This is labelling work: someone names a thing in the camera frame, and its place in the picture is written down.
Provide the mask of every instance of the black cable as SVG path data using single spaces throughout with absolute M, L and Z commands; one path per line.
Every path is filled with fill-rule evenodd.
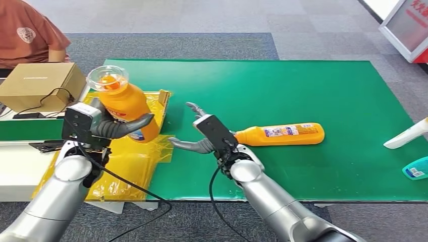
M 42 103 L 42 102 L 43 102 L 47 97 L 49 97 L 52 93 L 54 93 L 54 92 L 55 92 L 55 90 L 59 90 L 59 89 L 66 90 L 66 91 L 68 92 L 68 95 L 69 95 L 69 96 L 68 96 L 68 101 L 69 101 L 69 102 L 74 101 L 74 97 L 73 97 L 73 95 L 71 94 L 71 92 L 70 92 L 69 90 L 67 90 L 67 89 L 66 89 L 66 88 L 64 88 L 64 87 L 57 87 L 57 88 L 53 88 L 53 89 L 52 89 L 52 91 L 51 91 L 51 92 L 49 92 L 49 94 L 48 94 L 48 95 L 46 95 L 46 96 L 44 96 L 44 97 L 42 97 L 42 98 L 40 99 L 40 101 L 39 101 L 39 102 L 40 102 L 40 105 L 39 105 L 39 106 L 24 109 L 24 110 L 20 111 L 19 113 L 17 113 L 16 115 L 21 114 L 21 113 L 26 112 L 26 111 L 30 111 L 30 110 L 36 109 L 36 108 L 41 108 L 41 107 L 43 106 L 43 103 Z
M 214 208 L 215 212 L 217 213 L 217 215 L 219 216 L 219 218 L 231 229 L 233 230 L 237 235 L 241 236 L 245 241 L 247 242 L 251 242 L 249 239 L 247 239 L 246 237 L 244 237 L 240 232 L 238 232 L 234 227 L 232 227 L 232 225 L 226 221 L 226 219 L 223 217 L 223 215 L 221 214 L 221 212 L 219 211 L 216 202 L 214 201 L 214 196 L 212 195 L 212 184 L 214 183 L 214 180 L 216 179 L 217 174 L 219 173 L 220 169 L 223 168 L 223 166 L 225 166 L 226 161 L 229 159 L 230 157 L 230 153 L 228 158 L 225 159 L 225 161 L 219 165 L 217 167 L 217 169 L 214 171 L 214 174 L 212 174 L 211 180 L 209 181 L 209 199 L 211 201 L 212 207 Z
M 67 104 L 64 106 L 64 108 L 63 108 L 63 109 L 61 109 L 61 111 L 59 111 L 59 112 L 51 112 L 51 113 L 48 113 L 48 114 L 46 114 L 45 118 L 55 117 L 55 115 L 57 115 L 57 114 L 60 114 L 60 113 L 64 112 L 64 111 L 66 110 L 66 108 L 67 108 L 71 103 L 73 103 L 73 102 L 80 102 L 80 101 L 78 101 L 78 100 L 71 101 L 71 102 L 67 103 Z
M 2 118 L 2 117 L 4 117 L 4 116 L 6 116 L 6 115 L 8 115 L 9 113 L 11 113 L 12 112 L 12 109 L 10 109 L 9 111 L 7 111 L 5 114 L 3 114 L 2 116 L 0 116 L 0 118 Z
M 74 131 L 77 133 L 77 135 L 79 135 L 79 132 L 74 128 L 74 125 L 72 125 L 66 118 L 64 119 L 73 129 L 74 129 Z M 168 200 L 166 200 L 166 199 L 164 199 L 164 198 L 162 198 L 162 197 L 160 197 L 160 196 L 158 196 L 158 195 L 156 195 L 156 194 L 154 194 L 154 193 L 152 193 L 152 192 L 150 192 L 149 190 L 146 190 L 146 189 L 144 189 L 144 188 L 142 188 L 142 187 L 140 187 L 140 186 L 138 186 L 138 185 L 136 185 L 136 184 L 133 184 L 132 182 L 130 182 L 130 181 L 128 181 L 128 180 L 126 180 L 125 178 L 122 178 L 121 176 L 119 176 L 119 175 L 117 175 L 117 174 L 115 174 L 114 172 L 112 172 L 112 171 L 110 171 L 109 169 L 107 169 L 107 168 L 105 168 L 104 166 L 102 166 L 102 165 L 100 165 L 100 164 L 98 164 L 95 160 L 93 160 L 87 153 L 86 153 L 86 151 L 83 149 L 83 147 L 82 147 L 82 145 L 80 144 L 80 142 L 77 142 L 77 146 L 79 147 L 79 150 L 80 150 L 80 152 L 82 152 L 82 154 L 86 157 L 86 159 L 88 159 L 92 164 L 94 164 L 96 167 L 98 167 L 99 169 L 101 169 L 101 170 L 103 170 L 104 172 L 107 172 L 108 174 L 110 174 L 111 176 L 113 176 L 114 178 L 117 178 L 117 179 L 119 179 L 119 180 L 121 180 L 121 181 L 123 181 L 124 183 L 126 183 L 126 184 L 128 184 L 128 185 L 130 185 L 130 186 L 132 186 L 132 187 L 135 187 L 136 189 L 138 189 L 138 190 L 140 190 L 140 191 L 142 191 L 142 192 L 144 192 L 144 193 L 146 193 L 146 194 L 149 194 L 149 195 L 151 195 L 152 197 L 154 197 L 154 198 L 157 198 L 157 199 L 159 199 L 160 200 L 160 202 L 162 203 L 166 203 L 167 205 L 168 205 L 168 209 L 165 211 L 165 212 L 163 212 L 162 214 L 160 214 L 159 216 L 157 216 L 157 217 L 155 217 L 155 218 L 153 218 L 153 219 L 151 219 L 151 220 L 149 220 L 149 221 L 147 221 L 147 222 L 145 222 L 145 223 L 143 223 L 143 224 L 141 224 L 141 225 L 138 225 L 138 226 L 136 226 L 136 227 L 134 227 L 134 228 L 132 228 L 132 229 L 129 229 L 129 230 L 127 230 L 127 231 L 125 231 L 125 232 L 123 232 L 123 233 L 121 233 L 121 234 L 119 234 L 119 235 L 117 235 L 116 237 L 114 237 L 114 238 L 112 238 L 112 239 L 110 239 L 109 241 L 107 241 L 107 242 L 112 242 L 112 241 L 114 241 L 114 240 L 116 240 L 117 238 L 119 238 L 119 237 L 121 237 L 121 236 L 123 236 L 123 235 L 125 235 L 125 234 L 127 234 L 127 233 L 129 233 L 129 232 L 132 232 L 132 231 L 134 231 L 134 230 L 136 230 L 136 229 L 138 229 L 138 228 L 140 228 L 140 227 L 142 227 L 142 226 L 145 226 L 146 224 L 148 224 L 148 223 L 150 223 L 150 222 L 153 222 L 153 221 L 155 221 L 156 219 L 158 219 L 158 218 L 160 218 L 160 217 L 162 217 L 162 216 L 164 216 L 165 214 L 167 214 L 167 213 L 169 213 L 171 210 L 172 210 L 172 208 L 173 208 L 173 205 L 168 201 Z

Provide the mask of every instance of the orange juice bottle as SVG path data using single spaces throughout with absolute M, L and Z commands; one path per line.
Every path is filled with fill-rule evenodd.
M 110 114 L 122 121 L 133 121 L 150 112 L 144 92 L 128 81 L 128 72 L 116 66 L 102 66 L 92 70 L 86 78 L 89 86 L 99 91 L 99 100 Z M 129 134 L 137 142 L 147 143 L 159 134 L 153 119 L 141 130 Z
M 235 133 L 240 144 L 251 146 L 314 145 L 321 143 L 324 136 L 324 129 L 317 123 L 255 126 Z

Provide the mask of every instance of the brown box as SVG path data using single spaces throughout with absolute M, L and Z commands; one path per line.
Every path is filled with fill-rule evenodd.
M 85 76 L 75 63 L 19 64 L 0 85 L 0 102 L 15 112 L 40 106 L 40 100 L 62 87 L 77 100 L 86 85 Z M 29 112 L 60 111 L 69 103 L 69 93 L 55 90 L 42 107 Z

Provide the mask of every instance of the green mat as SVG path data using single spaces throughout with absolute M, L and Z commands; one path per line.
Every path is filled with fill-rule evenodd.
M 428 179 L 411 181 L 401 169 L 428 154 L 422 137 L 390 150 L 382 144 L 413 125 L 370 62 L 120 60 L 147 91 L 172 91 L 162 132 L 186 141 L 193 128 L 186 101 L 215 114 L 231 130 L 304 122 L 320 123 L 319 145 L 253 147 L 266 173 L 301 200 L 427 200 Z M 216 167 L 212 154 L 174 150 L 157 166 L 150 190 L 168 199 L 208 199 Z M 242 199 L 233 182 L 219 176 L 217 199 Z

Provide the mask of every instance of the person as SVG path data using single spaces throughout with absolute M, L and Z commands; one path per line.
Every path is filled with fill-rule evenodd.
M 3 76 L 20 63 L 67 60 L 68 38 L 26 2 L 0 0 L 0 23 L 0 70 L 3 70 Z

